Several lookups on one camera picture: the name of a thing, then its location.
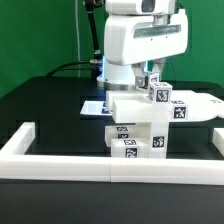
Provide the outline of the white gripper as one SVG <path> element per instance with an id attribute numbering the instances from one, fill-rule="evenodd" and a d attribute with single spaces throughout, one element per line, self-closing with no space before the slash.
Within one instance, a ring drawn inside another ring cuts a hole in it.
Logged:
<path id="1" fill-rule="evenodd" d="M 164 70 L 165 57 L 182 54 L 188 42 L 188 18 L 175 10 L 176 0 L 106 0 L 109 17 L 104 31 L 104 55 L 114 65 L 131 65 L 135 85 L 146 87 L 144 64 L 153 73 Z"/>

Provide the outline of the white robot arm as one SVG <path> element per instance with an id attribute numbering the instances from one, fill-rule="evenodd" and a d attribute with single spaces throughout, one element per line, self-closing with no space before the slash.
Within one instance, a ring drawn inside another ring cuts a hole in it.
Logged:
<path id="1" fill-rule="evenodd" d="M 168 57 L 182 54 L 188 42 L 188 18 L 179 0 L 84 0 L 94 57 L 101 62 L 100 87 L 128 90 L 159 81 Z M 93 12 L 108 13 L 100 48 Z"/>

